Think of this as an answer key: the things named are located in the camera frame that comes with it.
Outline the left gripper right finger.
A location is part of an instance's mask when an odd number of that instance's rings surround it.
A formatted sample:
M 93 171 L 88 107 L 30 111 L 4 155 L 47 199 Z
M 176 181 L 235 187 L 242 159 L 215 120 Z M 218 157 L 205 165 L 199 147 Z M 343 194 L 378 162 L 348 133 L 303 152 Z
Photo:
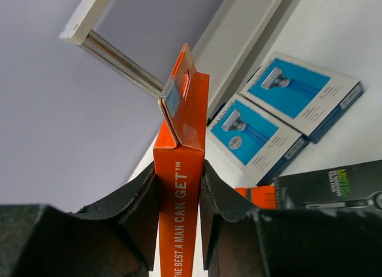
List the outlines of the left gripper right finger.
M 266 210 L 205 163 L 203 267 L 209 276 L 380 276 L 381 213 Z

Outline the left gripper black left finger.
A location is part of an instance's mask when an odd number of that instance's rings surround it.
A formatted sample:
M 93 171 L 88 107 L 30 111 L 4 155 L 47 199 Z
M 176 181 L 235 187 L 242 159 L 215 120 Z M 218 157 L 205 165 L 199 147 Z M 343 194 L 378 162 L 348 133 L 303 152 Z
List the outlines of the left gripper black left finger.
M 76 213 L 1 206 L 2 276 L 148 276 L 158 229 L 153 165 Z

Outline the orange razor box front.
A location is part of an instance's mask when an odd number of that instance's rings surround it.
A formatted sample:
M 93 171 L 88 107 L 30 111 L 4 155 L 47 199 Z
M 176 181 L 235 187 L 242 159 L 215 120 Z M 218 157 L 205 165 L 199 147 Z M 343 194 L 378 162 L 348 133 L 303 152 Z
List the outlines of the orange razor box front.
M 277 209 L 274 186 L 236 187 L 235 190 L 245 199 L 263 209 Z

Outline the orange razor box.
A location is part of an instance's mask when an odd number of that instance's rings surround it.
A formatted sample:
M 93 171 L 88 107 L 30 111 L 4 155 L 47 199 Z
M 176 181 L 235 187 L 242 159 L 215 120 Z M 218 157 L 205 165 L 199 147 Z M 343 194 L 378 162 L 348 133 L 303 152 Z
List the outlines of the orange razor box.
M 210 76 L 184 44 L 158 98 L 164 122 L 153 147 L 159 183 L 161 276 L 191 276 L 204 169 Z
M 236 187 L 235 190 L 245 199 L 263 209 L 277 209 L 274 186 Z

